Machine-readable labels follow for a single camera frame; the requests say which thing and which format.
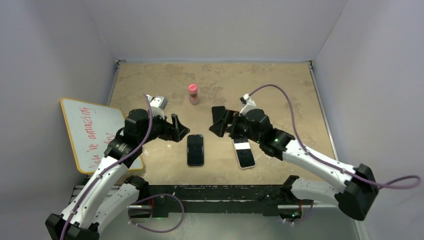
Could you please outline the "purple edged smartphone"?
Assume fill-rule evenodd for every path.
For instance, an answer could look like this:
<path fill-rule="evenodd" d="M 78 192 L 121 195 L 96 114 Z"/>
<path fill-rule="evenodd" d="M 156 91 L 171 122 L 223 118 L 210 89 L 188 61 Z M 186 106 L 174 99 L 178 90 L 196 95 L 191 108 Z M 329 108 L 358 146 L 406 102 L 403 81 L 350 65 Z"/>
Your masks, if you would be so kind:
<path fill-rule="evenodd" d="M 228 110 L 225 106 L 213 106 L 211 108 L 213 126 L 226 126 Z"/>

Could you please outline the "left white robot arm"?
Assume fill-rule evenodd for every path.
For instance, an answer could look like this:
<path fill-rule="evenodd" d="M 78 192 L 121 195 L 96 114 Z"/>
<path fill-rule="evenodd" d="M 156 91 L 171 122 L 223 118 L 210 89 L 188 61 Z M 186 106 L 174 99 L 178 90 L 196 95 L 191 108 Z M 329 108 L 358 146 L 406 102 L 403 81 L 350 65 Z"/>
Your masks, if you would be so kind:
<path fill-rule="evenodd" d="M 97 170 L 82 191 L 60 213 L 45 221 L 53 240 L 98 240 L 105 227 L 131 204 L 154 203 L 166 193 L 152 195 L 149 183 L 131 175 L 111 196 L 117 180 L 127 172 L 142 153 L 142 146 L 152 140 L 180 142 L 190 129 L 181 124 L 176 114 L 168 122 L 151 109 L 133 109 L 108 144 Z"/>

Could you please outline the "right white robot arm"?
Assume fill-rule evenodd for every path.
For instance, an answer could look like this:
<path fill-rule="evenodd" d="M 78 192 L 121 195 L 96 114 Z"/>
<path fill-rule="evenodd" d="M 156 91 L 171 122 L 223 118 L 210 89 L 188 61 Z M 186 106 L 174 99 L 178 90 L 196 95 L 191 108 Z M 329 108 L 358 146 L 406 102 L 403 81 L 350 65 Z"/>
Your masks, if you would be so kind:
<path fill-rule="evenodd" d="M 262 109 L 250 110 L 245 116 L 238 111 L 214 106 L 212 126 L 209 130 L 223 137 L 225 133 L 233 140 L 246 138 L 259 145 L 270 157 L 297 165 L 318 176 L 323 182 L 298 178 L 281 189 L 280 196 L 288 204 L 298 199 L 315 200 L 337 206 L 345 215 L 363 221 L 379 189 L 371 185 L 375 176 L 365 164 L 355 167 L 336 161 L 309 147 L 302 148 L 292 134 L 273 127 Z"/>

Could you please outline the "beige cased smartphone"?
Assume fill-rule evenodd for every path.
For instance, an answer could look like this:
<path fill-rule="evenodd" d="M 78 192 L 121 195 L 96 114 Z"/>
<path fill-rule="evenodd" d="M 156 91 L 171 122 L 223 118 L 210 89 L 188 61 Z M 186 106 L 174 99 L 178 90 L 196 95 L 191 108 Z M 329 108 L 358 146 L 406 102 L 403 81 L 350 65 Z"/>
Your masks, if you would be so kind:
<path fill-rule="evenodd" d="M 238 165 L 241 169 L 249 169 L 256 166 L 256 161 L 247 138 L 233 140 L 233 147 Z"/>

